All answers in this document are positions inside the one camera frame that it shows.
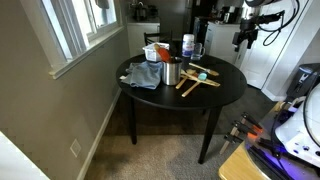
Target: chair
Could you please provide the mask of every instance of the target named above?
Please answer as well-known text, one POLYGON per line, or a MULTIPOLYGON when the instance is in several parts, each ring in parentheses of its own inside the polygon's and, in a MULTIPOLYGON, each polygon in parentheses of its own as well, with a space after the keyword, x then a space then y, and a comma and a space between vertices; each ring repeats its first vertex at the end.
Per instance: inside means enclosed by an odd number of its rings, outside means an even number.
POLYGON ((144 42, 146 43, 146 46, 154 42, 171 43, 172 31, 163 33, 144 33, 144 42))

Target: stainless steel container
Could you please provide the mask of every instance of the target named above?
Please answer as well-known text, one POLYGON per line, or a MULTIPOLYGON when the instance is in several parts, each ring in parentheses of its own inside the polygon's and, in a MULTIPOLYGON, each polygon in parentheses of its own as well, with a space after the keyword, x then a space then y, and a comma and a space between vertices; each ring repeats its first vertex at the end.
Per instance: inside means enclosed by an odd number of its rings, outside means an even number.
POLYGON ((163 62, 162 82, 166 85, 177 85, 180 82, 182 61, 176 59, 173 63, 163 62))

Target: cup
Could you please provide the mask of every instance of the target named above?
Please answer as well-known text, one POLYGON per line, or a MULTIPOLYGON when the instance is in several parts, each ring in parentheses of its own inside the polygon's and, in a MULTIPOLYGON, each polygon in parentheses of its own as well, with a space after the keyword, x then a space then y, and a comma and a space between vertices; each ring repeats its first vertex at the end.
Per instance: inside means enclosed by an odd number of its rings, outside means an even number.
POLYGON ((200 58, 204 55, 205 48, 202 47, 201 43, 194 44, 194 50, 191 55, 191 60, 200 60, 200 58))
POLYGON ((166 85, 177 85, 180 82, 181 65, 180 58, 175 58, 172 63, 163 62, 162 82, 166 85))

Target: mug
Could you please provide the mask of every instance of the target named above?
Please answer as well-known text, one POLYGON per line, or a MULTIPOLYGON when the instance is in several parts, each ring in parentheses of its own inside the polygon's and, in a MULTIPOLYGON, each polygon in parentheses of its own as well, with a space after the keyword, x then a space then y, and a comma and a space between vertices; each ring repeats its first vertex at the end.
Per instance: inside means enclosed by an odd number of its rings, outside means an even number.
POLYGON ((191 60, 200 60, 200 58, 204 55, 205 48, 202 47, 201 43, 194 44, 194 50, 191 55, 191 60))

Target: blue cloth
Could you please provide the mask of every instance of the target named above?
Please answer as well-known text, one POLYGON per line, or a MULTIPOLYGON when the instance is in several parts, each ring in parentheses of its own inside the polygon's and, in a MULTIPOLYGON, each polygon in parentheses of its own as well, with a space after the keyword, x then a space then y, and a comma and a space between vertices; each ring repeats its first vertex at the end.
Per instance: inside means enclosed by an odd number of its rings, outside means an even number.
POLYGON ((131 87, 156 89, 161 80, 161 69, 162 62, 131 63, 126 69, 128 76, 121 82, 130 84, 131 87))

